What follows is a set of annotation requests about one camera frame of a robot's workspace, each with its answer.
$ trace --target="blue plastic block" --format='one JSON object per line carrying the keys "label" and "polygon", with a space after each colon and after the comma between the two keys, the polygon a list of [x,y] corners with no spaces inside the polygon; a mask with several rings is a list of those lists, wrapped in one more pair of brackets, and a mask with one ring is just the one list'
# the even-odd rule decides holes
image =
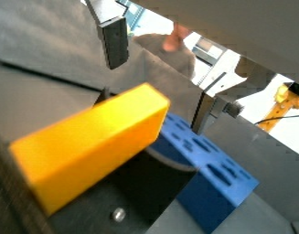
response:
{"label": "blue plastic block", "polygon": [[150,147],[173,161],[199,168],[177,194],[177,201],[205,233],[211,233],[240,205],[257,180],[189,125],[172,113]]}

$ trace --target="yellow foam block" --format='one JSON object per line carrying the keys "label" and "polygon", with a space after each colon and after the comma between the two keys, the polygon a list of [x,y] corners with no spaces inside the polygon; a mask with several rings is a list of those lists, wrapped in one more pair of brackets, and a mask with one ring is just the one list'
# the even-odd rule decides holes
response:
{"label": "yellow foam block", "polygon": [[142,84],[10,144],[48,215],[154,141],[168,104]]}

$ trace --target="hole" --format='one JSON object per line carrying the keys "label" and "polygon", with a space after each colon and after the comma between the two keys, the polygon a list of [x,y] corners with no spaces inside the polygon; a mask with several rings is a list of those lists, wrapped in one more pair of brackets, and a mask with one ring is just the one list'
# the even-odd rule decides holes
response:
{"label": "hole", "polygon": [[173,121],[173,118],[172,118],[169,115],[165,115],[165,118],[166,118],[169,121]]}
{"label": "hole", "polygon": [[192,143],[189,143],[187,140],[183,140],[183,143],[192,147]]}
{"label": "hole", "polygon": [[213,176],[227,185],[231,185],[231,182],[228,181],[228,179],[224,177],[224,175],[221,174],[221,172],[219,171],[219,169],[213,166],[213,165],[207,165],[207,168],[209,169],[211,173],[213,174]]}
{"label": "hole", "polygon": [[207,152],[209,153],[208,148],[207,148],[195,138],[192,138],[192,141],[196,143],[196,145],[197,145],[204,151],[207,151]]}
{"label": "hole", "polygon": [[216,152],[219,151],[217,148],[205,139],[203,139],[203,141],[213,151],[216,151]]}
{"label": "hole", "polygon": [[235,174],[235,171],[231,167],[228,167],[225,164],[220,164],[221,165],[221,168],[229,173],[229,175],[236,178],[236,174]]}
{"label": "hole", "polygon": [[181,125],[179,125],[177,123],[175,123],[175,125],[176,125],[176,127],[177,127],[181,131],[184,131],[184,128],[183,128]]}
{"label": "hole", "polygon": [[181,121],[181,120],[179,120],[179,121],[181,122],[181,124],[183,124],[185,127],[189,128],[189,125],[188,125],[184,121]]}
{"label": "hole", "polygon": [[239,171],[239,172],[247,179],[249,179],[249,176],[247,175],[247,173],[244,173],[243,171]]}
{"label": "hole", "polygon": [[235,163],[232,162],[232,160],[231,159],[225,159],[225,162],[229,164],[229,165],[232,165],[232,166],[235,166]]}
{"label": "hole", "polygon": [[180,140],[179,136],[175,133],[170,133],[170,135],[176,140]]}
{"label": "hole", "polygon": [[189,152],[192,152],[192,147],[191,147],[188,144],[184,144],[183,147],[184,147]]}

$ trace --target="bolt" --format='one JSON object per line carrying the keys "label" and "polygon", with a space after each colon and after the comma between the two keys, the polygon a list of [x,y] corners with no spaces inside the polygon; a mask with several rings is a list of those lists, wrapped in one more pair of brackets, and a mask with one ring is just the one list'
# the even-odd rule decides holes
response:
{"label": "bolt", "polygon": [[116,208],[112,215],[110,215],[110,217],[117,223],[122,222],[124,217],[125,217],[124,209],[120,208],[120,207]]}

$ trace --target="gray metal surface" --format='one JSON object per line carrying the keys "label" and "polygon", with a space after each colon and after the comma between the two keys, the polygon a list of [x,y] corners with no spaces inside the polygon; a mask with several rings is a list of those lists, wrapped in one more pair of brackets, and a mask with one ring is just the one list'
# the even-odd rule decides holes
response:
{"label": "gray metal surface", "polygon": [[[204,234],[175,200],[146,234]],[[212,234],[293,234],[289,222],[252,193]]]}
{"label": "gray metal surface", "polygon": [[85,0],[85,3],[93,8],[98,24],[102,24],[116,16],[122,16],[124,9],[117,6],[114,0]]}
{"label": "gray metal surface", "polygon": [[0,66],[0,136],[10,142],[92,107],[96,91]]}
{"label": "gray metal surface", "polygon": [[299,0],[136,0],[268,69],[299,80]]}
{"label": "gray metal surface", "polygon": [[223,113],[204,135],[260,181],[256,195],[288,220],[299,220],[299,154],[241,117]]}
{"label": "gray metal surface", "polygon": [[169,98],[170,112],[191,122],[201,90],[132,41],[128,50],[128,61],[109,70],[78,0],[0,0],[0,60],[117,93],[146,81]]}

